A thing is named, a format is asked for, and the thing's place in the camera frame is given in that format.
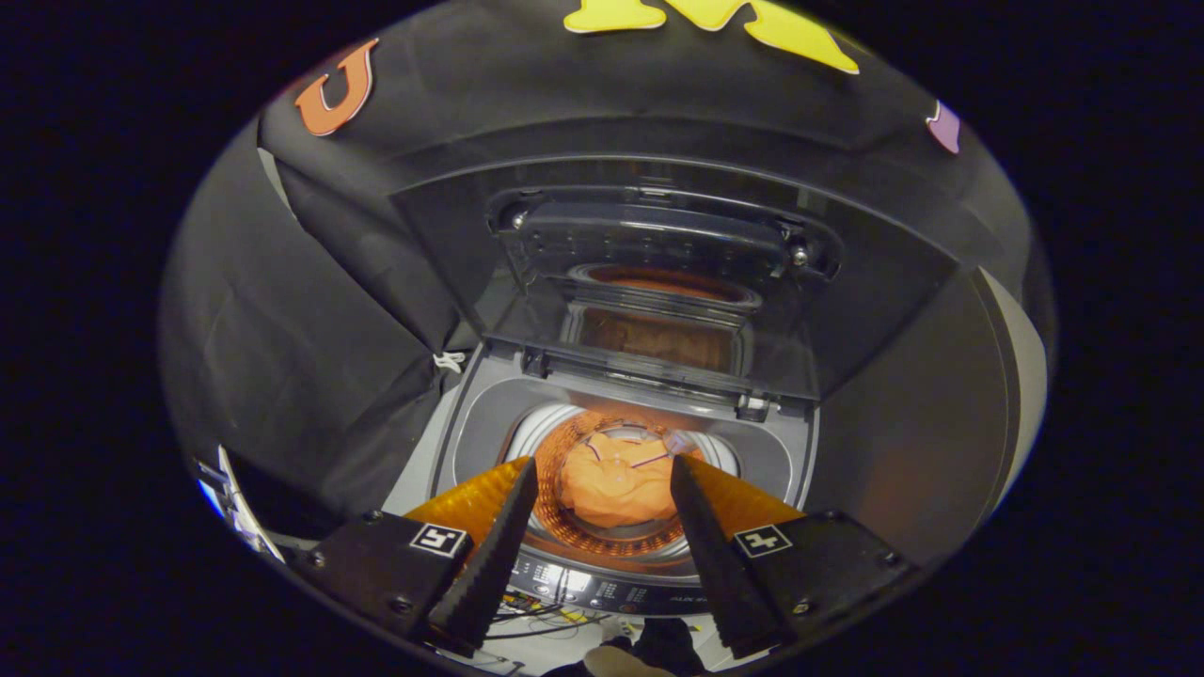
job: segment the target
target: washing machine lid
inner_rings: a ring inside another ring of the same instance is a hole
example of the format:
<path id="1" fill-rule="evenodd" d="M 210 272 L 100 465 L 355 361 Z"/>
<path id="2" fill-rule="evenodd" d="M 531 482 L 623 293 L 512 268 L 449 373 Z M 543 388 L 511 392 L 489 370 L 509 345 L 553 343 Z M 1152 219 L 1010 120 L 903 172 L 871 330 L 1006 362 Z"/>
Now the washing machine lid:
<path id="1" fill-rule="evenodd" d="M 478 334 L 527 348 L 537 370 L 567 361 L 754 402 L 822 399 L 957 269 L 808 188 L 667 163 L 672 179 L 651 188 L 643 164 L 523 163 L 393 201 Z M 725 186 L 745 201 L 713 192 Z"/>

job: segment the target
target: screw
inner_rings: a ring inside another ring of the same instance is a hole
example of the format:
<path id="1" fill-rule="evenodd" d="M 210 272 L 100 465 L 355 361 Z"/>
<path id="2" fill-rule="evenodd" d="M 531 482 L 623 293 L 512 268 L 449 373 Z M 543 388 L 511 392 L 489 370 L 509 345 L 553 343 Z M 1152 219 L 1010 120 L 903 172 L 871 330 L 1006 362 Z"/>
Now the screw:
<path id="1" fill-rule="evenodd" d="M 397 595 L 394 599 L 389 600 L 389 611 L 396 613 L 397 616 L 406 616 L 413 610 L 414 610 L 413 602 L 411 602 L 409 600 L 407 600 L 401 595 Z"/>

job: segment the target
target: washer control panel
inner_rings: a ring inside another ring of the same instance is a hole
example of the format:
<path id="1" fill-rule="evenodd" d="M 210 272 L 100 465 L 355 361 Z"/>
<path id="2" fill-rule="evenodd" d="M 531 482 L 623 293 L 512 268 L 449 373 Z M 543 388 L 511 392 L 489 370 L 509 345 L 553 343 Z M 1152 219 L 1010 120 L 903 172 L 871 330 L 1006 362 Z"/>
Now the washer control panel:
<path id="1" fill-rule="evenodd" d="M 630 583 L 578 571 L 519 553 L 510 585 L 551 601 L 625 616 L 694 616 L 707 613 L 707 596 L 697 585 Z"/>

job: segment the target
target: orange letter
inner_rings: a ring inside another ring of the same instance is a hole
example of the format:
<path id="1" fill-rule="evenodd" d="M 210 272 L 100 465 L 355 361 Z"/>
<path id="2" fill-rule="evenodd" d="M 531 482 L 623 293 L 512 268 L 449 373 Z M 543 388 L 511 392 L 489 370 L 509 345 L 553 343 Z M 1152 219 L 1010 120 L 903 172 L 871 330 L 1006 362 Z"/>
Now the orange letter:
<path id="1" fill-rule="evenodd" d="M 347 96 L 343 96 L 337 106 L 334 108 L 327 106 L 326 95 L 321 90 L 330 75 L 319 77 L 297 96 L 295 104 L 301 110 L 301 122 L 311 134 L 326 136 L 347 124 L 347 120 L 354 118 L 364 107 L 364 101 L 367 101 L 368 92 L 372 89 L 372 63 L 368 52 L 377 42 L 380 42 L 379 37 L 372 39 L 338 61 L 338 67 L 347 75 Z"/>

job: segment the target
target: orange cloth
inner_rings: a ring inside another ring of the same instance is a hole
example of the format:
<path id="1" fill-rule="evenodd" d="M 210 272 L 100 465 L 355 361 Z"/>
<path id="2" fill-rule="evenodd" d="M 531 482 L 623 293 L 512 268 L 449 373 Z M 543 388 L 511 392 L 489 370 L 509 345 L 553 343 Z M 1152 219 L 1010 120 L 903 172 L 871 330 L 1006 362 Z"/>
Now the orange cloth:
<path id="1" fill-rule="evenodd" d="M 669 494 L 672 457 L 660 440 L 615 440 L 595 432 L 565 457 L 560 502 L 610 529 L 677 514 Z"/>

